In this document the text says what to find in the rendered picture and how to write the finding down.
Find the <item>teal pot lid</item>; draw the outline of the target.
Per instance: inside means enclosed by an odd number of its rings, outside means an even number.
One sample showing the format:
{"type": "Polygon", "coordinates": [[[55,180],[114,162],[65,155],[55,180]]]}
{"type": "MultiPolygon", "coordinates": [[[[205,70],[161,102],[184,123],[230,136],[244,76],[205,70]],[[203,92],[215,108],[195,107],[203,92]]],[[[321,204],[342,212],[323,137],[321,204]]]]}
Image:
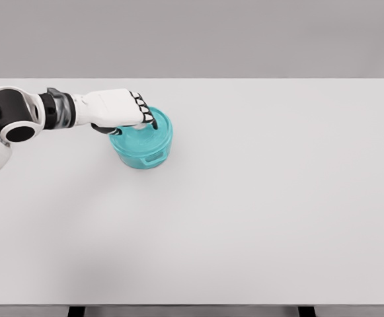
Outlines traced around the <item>teal pot lid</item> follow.
{"type": "Polygon", "coordinates": [[[145,127],[121,127],[121,135],[110,135],[109,140],[115,151],[123,159],[144,159],[166,148],[173,138],[173,126],[169,117],[160,109],[150,107],[157,123],[155,129],[151,123],[145,127]]]}

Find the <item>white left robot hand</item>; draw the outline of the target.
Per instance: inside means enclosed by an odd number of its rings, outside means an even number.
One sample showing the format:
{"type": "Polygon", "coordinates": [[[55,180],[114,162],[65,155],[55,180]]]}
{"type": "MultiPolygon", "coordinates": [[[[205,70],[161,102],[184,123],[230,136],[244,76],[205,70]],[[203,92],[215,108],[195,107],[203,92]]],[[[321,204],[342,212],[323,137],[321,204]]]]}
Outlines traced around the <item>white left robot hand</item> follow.
{"type": "Polygon", "coordinates": [[[100,90],[82,97],[83,119],[99,128],[159,126],[143,97],[128,89],[100,90]]]}

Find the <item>teal pot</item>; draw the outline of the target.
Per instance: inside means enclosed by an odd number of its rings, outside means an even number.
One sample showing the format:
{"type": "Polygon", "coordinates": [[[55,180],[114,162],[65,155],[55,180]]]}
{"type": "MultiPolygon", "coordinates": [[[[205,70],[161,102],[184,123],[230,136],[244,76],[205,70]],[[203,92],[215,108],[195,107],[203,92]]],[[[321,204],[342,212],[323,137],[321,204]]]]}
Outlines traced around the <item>teal pot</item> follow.
{"type": "Polygon", "coordinates": [[[159,151],[157,154],[141,159],[124,159],[120,155],[118,156],[121,161],[129,167],[136,169],[150,169],[159,166],[168,158],[171,151],[171,143],[172,141],[166,146],[165,149],[159,151]]]}

